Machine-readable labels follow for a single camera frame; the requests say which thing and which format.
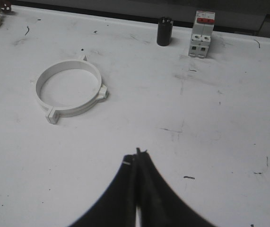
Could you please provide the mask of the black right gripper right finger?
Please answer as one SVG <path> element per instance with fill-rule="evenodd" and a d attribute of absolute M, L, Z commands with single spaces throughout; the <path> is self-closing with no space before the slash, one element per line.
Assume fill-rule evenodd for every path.
<path fill-rule="evenodd" d="M 137 199 L 142 227 L 213 227 L 171 189 L 149 153 L 136 148 Z"/>

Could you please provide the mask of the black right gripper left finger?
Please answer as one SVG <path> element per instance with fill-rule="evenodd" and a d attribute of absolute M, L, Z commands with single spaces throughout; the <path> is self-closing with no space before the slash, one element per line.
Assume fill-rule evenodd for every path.
<path fill-rule="evenodd" d="M 72 227 L 134 227 L 136 222 L 137 162 L 125 155 L 108 188 Z"/>

